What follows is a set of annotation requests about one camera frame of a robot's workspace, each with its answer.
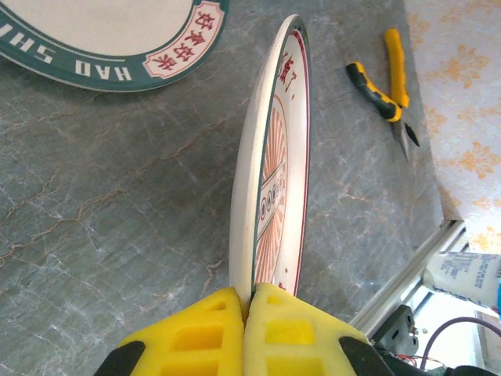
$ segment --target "marble countertop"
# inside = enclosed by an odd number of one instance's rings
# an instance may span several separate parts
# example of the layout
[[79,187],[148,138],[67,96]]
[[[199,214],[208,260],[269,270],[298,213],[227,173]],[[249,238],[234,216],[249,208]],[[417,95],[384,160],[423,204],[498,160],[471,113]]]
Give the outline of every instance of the marble countertop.
[[[253,80],[279,25],[307,24],[312,153],[299,298],[350,320],[442,221],[400,0],[232,1],[199,69],[90,92],[0,60],[0,374],[92,374],[131,331],[228,283],[229,206]],[[398,27],[421,148],[407,163],[344,72],[384,91]]]

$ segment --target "ceramic plate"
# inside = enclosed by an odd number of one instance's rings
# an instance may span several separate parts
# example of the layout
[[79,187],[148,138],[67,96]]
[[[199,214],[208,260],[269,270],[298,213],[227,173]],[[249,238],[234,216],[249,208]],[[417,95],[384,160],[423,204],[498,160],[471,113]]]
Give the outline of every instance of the ceramic plate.
[[308,196],[309,67],[305,26],[289,16],[250,98],[233,183],[229,278],[246,304],[259,282],[296,294]]
[[87,89],[133,92],[198,67],[229,0],[2,0],[0,54]]

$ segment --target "wallpaper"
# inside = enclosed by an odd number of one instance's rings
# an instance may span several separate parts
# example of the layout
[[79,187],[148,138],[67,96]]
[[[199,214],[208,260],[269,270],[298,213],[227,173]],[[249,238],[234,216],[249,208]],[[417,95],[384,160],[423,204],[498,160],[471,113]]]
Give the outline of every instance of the wallpaper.
[[444,215],[501,253],[501,0],[406,7]]

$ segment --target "yellow pliers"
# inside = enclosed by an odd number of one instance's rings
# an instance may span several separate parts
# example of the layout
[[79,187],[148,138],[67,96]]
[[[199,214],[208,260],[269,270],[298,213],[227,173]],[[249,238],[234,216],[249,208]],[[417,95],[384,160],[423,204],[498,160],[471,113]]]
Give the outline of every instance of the yellow pliers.
[[384,42],[390,56],[391,68],[391,98],[381,92],[369,79],[363,65],[355,61],[346,66],[346,72],[353,85],[363,96],[373,103],[380,115],[394,125],[395,135],[402,145],[405,158],[409,160],[409,143],[407,136],[417,145],[416,133],[407,124],[404,109],[409,106],[409,96],[405,90],[405,55],[400,41],[400,34],[396,28],[384,33]]

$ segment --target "orange sunburst design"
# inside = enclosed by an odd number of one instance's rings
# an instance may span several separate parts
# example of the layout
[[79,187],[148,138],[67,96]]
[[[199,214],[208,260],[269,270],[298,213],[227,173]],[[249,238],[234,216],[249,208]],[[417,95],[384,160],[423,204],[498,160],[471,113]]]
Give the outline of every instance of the orange sunburst design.
[[276,263],[279,258],[283,220],[285,218],[287,197],[287,134],[282,104],[279,98],[275,97],[267,136],[260,202],[264,197],[263,193],[269,190],[268,182],[277,179],[276,176],[280,173],[282,173],[282,178],[278,178],[277,180],[279,182],[277,185],[282,187],[281,191],[277,193],[279,201],[275,206],[275,211],[271,214],[271,218],[265,224],[265,228],[258,234],[254,277],[256,283],[272,282]]

